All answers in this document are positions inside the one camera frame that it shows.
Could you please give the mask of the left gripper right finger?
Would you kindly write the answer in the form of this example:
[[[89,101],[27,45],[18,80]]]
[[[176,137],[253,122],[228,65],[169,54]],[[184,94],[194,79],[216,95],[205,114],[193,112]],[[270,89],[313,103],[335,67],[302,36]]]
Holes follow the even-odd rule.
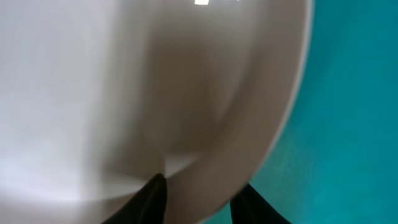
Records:
[[[290,224],[250,184],[229,205],[233,224]]]

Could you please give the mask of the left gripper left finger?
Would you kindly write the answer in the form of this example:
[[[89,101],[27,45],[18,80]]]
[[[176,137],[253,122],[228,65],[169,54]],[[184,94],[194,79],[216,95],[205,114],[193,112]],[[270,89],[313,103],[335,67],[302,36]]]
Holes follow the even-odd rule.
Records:
[[[163,224],[167,206],[167,181],[159,173],[103,224]]]

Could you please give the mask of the large white plate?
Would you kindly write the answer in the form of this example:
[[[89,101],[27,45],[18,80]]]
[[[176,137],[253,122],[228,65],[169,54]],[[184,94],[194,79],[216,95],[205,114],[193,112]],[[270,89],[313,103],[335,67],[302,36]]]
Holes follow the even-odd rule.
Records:
[[[313,1],[1,0],[1,222],[101,223],[156,174],[167,223],[219,210],[273,148]]]

